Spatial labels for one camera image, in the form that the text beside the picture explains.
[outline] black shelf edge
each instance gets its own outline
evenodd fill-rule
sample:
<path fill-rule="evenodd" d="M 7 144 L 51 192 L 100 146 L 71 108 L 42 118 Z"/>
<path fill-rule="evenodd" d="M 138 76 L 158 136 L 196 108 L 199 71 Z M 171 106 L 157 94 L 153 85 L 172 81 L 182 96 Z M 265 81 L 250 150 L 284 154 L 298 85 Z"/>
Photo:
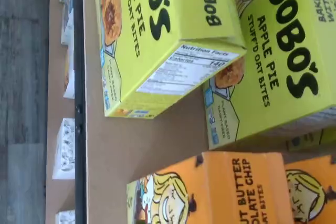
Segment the black shelf edge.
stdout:
<path fill-rule="evenodd" d="M 85 111 L 85 60 L 84 60 L 84 20 L 83 0 L 73 0 L 75 32 L 75 138 L 76 138 L 76 224 L 87 223 L 86 207 L 86 111 Z"/>

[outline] bobo's box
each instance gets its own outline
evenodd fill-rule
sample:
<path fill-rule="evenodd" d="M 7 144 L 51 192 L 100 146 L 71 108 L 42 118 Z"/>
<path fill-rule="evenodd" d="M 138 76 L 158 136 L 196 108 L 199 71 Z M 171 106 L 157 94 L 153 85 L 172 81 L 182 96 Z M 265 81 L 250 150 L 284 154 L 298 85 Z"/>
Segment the bobo's box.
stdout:
<path fill-rule="evenodd" d="M 336 0 L 236 3 L 245 74 L 235 86 L 221 85 L 222 73 L 204 85 L 210 149 L 269 129 L 294 137 L 334 125 Z"/>
<path fill-rule="evenodd" d="M 335 223 L 336 164 L 331 156 L 286 165 L 295 223 Z"/>
<path fill-rule="evenodd" d="M 286 141 L 287 150 L 301 151 L 312 148 L 329 148 L 336 142 L 336 127 L 329 127 L 315 132 L 297 136 Z"/>
<path fill-rule="evenodd" d="M 127 185 L 128 224 L 293 223 L 281 154 L 208 152 Z"/>
<path fill-rule="evenodd" d="M 105 116 L 151 119 L 245 53 L 234 0 L 96 0 Z"/>

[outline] cardboard shelf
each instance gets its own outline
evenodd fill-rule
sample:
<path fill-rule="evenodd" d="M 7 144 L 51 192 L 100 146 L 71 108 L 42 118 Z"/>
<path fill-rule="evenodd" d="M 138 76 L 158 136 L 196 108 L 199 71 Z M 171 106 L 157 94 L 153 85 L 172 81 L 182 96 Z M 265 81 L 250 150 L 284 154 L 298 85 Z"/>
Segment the cardboard shelf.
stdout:
<path fill-rule="evenodd" d="M 50 0 L 49 8 L 46 224 L 54 224 L 60 210 L 75 207 L 75 181 L 52 179 L 56 136 L 62 118 L 73 117 L 75 110 L 73 100 L 63 98 L 67 48 L 60 43 L 62 4 L 59 0 Z"/>
<path fill-rule="evenodd" d="M 126 184 L 207 150 L 200 89 L 154 120 L 105 118 L 95 0 L 83 0 L 87 223 L 126 223 Z"/>

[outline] wooden floor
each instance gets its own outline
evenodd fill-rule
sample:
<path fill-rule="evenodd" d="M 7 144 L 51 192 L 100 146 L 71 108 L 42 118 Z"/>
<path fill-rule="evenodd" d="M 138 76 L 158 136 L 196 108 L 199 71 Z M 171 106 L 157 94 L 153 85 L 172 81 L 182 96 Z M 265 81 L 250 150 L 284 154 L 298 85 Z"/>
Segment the wooden floor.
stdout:
<path fill-rule="evenodd" d="M 0 1 L 0 223 L 45 222 L 49 0 Z"/>

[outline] orange box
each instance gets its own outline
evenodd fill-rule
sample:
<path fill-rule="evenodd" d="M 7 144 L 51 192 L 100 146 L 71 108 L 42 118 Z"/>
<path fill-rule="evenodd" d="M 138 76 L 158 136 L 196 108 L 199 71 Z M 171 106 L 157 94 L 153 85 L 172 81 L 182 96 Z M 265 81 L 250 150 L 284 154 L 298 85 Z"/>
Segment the orange box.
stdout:
<path fill-rule="evenodd" d="M 295 223 L 336 223 L 336 163 L 331 156 L 286 165 Z"/>
<path fill-rule="evenodd" d="M 282 156 L 206 152 L 127 185 L 128 224 L 293 222 Z"/>

